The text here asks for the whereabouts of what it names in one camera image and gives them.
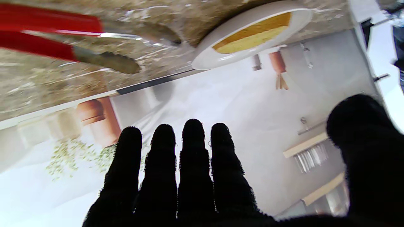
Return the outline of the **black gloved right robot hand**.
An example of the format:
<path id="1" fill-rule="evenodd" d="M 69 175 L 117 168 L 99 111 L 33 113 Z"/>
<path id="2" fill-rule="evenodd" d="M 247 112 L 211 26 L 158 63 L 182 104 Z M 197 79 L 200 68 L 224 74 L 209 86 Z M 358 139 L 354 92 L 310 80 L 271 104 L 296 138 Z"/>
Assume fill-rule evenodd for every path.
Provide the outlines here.
<path id="1" fill-rule="evenodd" d="M 317 214 L 277 221 L 262 213 L 228 127 L 212 126 L 210 158 L 202 123 L 190 119 L 183 128 L 179 184 L 173 128 L 156 128 L 141 188 L 142 133 L 125 128 L 83 226 L 402 227 L 403 134 L 382 105 L 365 94 L 348 97 L 329 114 L 326 130 L 346 166 L 350 205 L 342 217 Z"/>

